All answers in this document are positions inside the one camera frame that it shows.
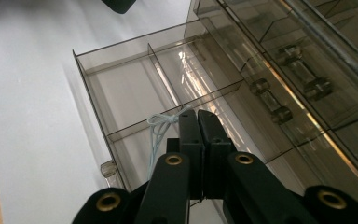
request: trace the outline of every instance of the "knotted string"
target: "knotted string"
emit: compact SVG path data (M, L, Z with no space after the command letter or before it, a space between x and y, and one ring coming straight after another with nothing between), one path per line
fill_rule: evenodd
M153 172L153 167L155 163L155 157L158 152L159 144L161 144L162 139L164 138L165 133L168 128L170 128L171 124L176 123L179 120L179 116L191 109L191 105L185 106L181 111L179 111L175 115L162 115L155 114L147 119L147 123L150 126L150 140L151 140L151 148L152 152L150 154L149 167L147 169L147 179L150 180L150 177Z

